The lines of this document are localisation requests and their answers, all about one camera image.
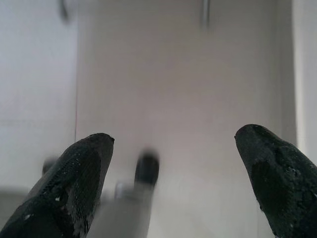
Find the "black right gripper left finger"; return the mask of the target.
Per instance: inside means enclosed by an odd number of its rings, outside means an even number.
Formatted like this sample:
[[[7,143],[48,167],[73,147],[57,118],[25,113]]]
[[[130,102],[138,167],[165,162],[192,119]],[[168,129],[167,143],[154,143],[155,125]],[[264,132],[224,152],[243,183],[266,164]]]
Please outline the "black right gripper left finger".
[[[9,217],[0,238],[86,238],[114,142],[95,133],[70,145]]]

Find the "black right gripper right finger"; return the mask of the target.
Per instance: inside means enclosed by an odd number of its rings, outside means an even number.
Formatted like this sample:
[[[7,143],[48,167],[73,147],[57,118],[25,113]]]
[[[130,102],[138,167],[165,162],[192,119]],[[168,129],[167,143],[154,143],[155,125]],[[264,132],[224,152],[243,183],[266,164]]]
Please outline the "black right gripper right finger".
[[[234,136],[252,189],[276,238],[317,238],[317,166],[257,124]]]

